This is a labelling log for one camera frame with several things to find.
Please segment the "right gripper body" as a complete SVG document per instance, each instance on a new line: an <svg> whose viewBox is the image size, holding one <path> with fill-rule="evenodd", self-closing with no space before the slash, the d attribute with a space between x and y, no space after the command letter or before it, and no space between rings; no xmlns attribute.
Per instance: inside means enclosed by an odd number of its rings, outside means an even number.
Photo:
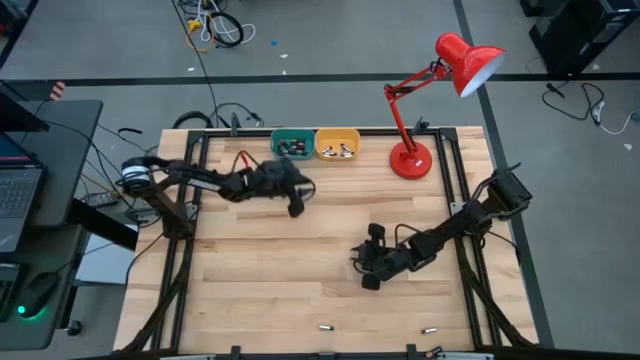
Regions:
<svg viewBox="0 0 640 360"><path fill-rule="evenodd" d="M401 244L396 248L383 248L372 263L372 272L379 280L389 280L405 270L414 271L419 262L417 254Z"/></svg>

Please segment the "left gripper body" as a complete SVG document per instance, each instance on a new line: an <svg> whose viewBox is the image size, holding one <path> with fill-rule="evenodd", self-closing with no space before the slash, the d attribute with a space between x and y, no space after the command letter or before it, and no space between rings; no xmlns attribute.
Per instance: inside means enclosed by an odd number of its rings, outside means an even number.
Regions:
<svg viewBox="0 0 640 360"><path fill-rule="evenodd" d="M256 195L288 195L302 183L300 170L285 168L278 159L264 161L247 176L247 185Z"/></svg>

